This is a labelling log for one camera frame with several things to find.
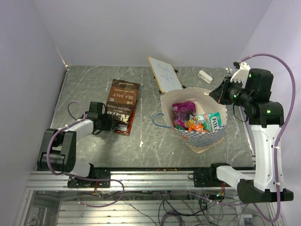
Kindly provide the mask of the orange snack packet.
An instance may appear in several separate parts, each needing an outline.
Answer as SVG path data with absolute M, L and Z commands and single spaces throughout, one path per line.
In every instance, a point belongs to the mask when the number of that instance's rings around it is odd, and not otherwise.
M 205 132 L 204 126 L 200 122 L 189 120 L 189 124 L 188 131 Z

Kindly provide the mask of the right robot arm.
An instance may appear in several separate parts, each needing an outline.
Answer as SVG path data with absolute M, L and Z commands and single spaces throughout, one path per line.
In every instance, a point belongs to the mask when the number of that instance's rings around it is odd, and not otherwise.
M 280 133 L 284 109 L 270 101 L 273 74 L 264 69 L 240 67 L 226 76 L 209 96 L 221 105 L 242 107 L 255 144 L 255 175 L 250 177 L 227 163 L 213 163 L 193 173 L 195 187 L 226 183 L 236 189 L 242 203 L 288 202 L 294 194 L 285 186 L 280 160 Z

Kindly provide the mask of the purple candy bag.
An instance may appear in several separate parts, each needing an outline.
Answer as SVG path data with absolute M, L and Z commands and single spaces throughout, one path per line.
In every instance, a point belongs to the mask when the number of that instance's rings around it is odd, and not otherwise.
M 172 104 L 172 111 L 174 114 L 173 124 L 175 126 L 181 126 L 185 130 L 188 130 L 190 127 L 190 117 L 196 115 L 195 103 L 191 101 L 174 103 Z

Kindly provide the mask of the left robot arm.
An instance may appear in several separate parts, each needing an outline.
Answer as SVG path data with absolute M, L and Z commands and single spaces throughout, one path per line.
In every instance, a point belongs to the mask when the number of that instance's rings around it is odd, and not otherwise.
M 111 174 L 97 169 L 93 164 L 77 158 L 77 143 L 88 135 L 112 131 L 113 116 L 107 113 L 104 103 L 90 102 L 88 111 L 83 111 L 70 125 L 44 132 L 37 158 L 39 171 L 53 175 L 67 175 L 68 188 L 108 188 Z

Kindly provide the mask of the blue checkered paper bag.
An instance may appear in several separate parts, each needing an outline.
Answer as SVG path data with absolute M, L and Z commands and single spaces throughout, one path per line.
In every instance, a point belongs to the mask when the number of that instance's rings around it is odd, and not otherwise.
M 223 142 L 226 132 L 228 113 L 225 106 L 218 104 L 209 96 L 210 90 L 204 88 L 186 88 L 171 90 L 161 95 L 161 113 L 156 114 L 152 121 L 156 126 L 173 130 L 181 140 L 195 153 L 205 150 Z M 188 130 L 179 130 L 173 124 L 174 114 L 172 104 L 191 101 L 195 103 L 196 115 L 219 112 L 222 127 L 216 132 L 209 133 Z

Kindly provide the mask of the brown Kettle chips bag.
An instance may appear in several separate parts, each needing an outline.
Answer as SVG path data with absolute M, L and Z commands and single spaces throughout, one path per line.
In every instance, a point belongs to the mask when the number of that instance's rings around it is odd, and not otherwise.
M 114 119 L 129 124 L 138 98 L 140 84 L 113 79 L 106 100 L 106 112 Z

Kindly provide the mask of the green snack packet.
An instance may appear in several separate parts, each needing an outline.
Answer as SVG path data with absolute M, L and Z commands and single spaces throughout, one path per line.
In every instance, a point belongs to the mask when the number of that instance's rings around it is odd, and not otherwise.
M 182 127 L 182 126 L 180 126 L 180 125 L 176 125 L 175 128 L 176 128 L 176 129 L 179 129 L 179 130 L 186 130 L 186 128 L 184 128 L 184 127 Z

